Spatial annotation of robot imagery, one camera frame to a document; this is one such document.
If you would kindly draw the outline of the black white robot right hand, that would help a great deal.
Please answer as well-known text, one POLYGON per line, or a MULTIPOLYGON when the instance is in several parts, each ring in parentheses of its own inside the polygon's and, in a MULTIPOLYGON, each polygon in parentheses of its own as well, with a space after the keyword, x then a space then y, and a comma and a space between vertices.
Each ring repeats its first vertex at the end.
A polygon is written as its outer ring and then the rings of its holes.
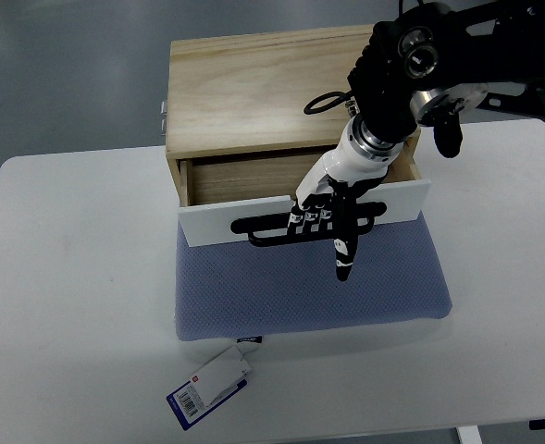
POLYGON ((288 232, 306 233, 315 222, 330 222, 340 281, 348 279, 357 251, 356 201, 384 181, 402 148, 400 142, 374 136, 357 114, 349 120, 337 147, 316 161, 296 189, 288 232))

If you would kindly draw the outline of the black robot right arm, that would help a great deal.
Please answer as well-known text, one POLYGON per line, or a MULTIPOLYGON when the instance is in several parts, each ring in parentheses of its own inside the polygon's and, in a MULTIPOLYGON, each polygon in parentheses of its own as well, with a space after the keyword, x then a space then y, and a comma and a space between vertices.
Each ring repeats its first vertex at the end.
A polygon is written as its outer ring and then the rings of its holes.
POLYGON ((362 120, 383 142, 401 142, 417 126, 434 129, 439 152, 453 158, 463 135, 460 95, 441 110, 415 107, 422 92, 523 85, 517 96, 488 93, 480 109, 545 121, 545 1, 494 1, 461 11, 421 4, 374 25, 348 76, 362 120))

